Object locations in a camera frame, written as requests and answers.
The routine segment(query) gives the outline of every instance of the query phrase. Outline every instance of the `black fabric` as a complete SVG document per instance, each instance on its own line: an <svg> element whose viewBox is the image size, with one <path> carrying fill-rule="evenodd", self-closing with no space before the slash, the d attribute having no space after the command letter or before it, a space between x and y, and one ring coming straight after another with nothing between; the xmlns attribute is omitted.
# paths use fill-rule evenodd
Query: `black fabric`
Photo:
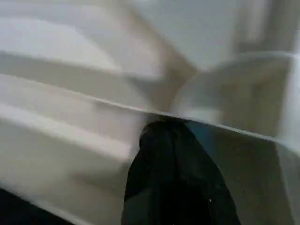
<svg viewBox="0 0 300 225"><path fill-rule="evenodd" d="M0 225L72 224L4 189L0 189Z"/></svg>
<svg viewBox="0 0 300 225"><path fill-rule="evenodd" d="M240 224L218 166L184 123L151 123L139 145L128 172L122 225Z"/></svg>

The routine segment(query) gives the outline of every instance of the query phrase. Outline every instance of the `black object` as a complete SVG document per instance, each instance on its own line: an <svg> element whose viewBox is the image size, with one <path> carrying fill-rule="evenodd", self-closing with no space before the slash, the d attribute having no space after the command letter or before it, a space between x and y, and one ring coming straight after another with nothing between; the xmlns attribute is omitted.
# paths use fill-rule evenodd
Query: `black object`
<svg viewBox="0 0 300 225"><path fill-rule="evenodd" d="M218 166L184 123L149 124L139 146L122 225L240 225Z"/></svg>
<svg viewBox="0 0 300 225"><path fill-rule="evenodd" d="M72 224L4 189L0 189L0 225Z"/></svg>

